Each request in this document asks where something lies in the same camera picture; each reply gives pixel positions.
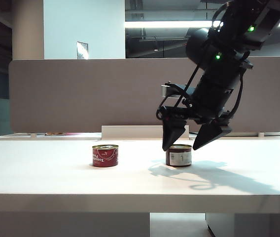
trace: desk divider panel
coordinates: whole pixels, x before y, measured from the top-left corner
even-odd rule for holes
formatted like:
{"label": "desk divider panel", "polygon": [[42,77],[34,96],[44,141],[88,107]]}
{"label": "desk divider panel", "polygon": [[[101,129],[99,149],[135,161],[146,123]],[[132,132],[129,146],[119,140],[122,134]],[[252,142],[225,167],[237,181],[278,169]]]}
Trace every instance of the desk divider panel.
{"label": "desk divider panel", "polygon": [[[280,57],[250,57],[233,132],[280,131]],[[161,85],[186,84],[187,58],[17,60],[9,66],[14,132],[100,132],[102,125],[161,125]],[[192,86],[203,71],[199,70]],[[232,109],[238,89],[226,108]],[[173,105],[169,98],[166,105]],[[190,131],[198,131],[194,121]]]}

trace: black can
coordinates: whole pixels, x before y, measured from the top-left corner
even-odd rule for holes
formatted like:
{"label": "black can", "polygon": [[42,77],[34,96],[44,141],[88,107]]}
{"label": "black can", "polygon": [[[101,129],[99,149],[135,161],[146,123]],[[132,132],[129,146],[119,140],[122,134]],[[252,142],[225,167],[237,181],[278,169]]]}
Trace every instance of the black can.
{"label": "black can", "polygon": [[166,151],[166,164],[169,166],[191,165],[191,146],[184,144],[173,144]]}

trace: can lid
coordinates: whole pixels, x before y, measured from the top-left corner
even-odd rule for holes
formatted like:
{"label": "can lid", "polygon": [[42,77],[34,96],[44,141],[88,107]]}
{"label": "can lid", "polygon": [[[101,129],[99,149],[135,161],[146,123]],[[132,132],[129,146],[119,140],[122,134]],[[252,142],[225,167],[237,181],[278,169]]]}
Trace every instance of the can lid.
{"label": "can lid", "polygon": [[92,146],[93,149],[98,149],[98,150],[108,150],[108,149],[115,149],[118,148],[117,145],[97,145],[97,146]]}
{"label": "can lid", "polygon": [[173,144],[169,149],[191,149],[191,146],[186,144]]}

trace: green led light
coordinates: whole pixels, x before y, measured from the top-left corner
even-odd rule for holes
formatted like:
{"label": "green led light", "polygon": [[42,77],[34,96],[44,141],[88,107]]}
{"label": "green led light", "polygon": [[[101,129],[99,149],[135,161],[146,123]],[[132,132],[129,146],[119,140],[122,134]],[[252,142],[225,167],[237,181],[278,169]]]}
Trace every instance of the green led light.
{"label": "green led light", "polygon": [[248,29],[249,32],[253,32],[254,30],[255,30],[254,26],[250,26],[249,29]]}
{"label": "green led light", "polygon": [[221,56],[222,56],[222,53],[217,53],[216,55],[215,55],[215,58],[216,58],[216,60],[219,60],[220,58],[221,58]]}

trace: small can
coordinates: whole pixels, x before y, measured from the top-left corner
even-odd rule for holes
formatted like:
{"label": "small can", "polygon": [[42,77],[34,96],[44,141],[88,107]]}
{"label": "small can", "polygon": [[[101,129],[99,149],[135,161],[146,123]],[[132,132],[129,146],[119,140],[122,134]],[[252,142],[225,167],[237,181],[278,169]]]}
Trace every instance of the small can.
{"label": "small can", "polygon": [[118,165],[117,145],[97,145],[93,146],[93,166],[111,167]]}
{"label": "small can", "polygon": [[166,151],[166,164],[170,166],[191,165],[191,146],[184,144],[173,144]]}

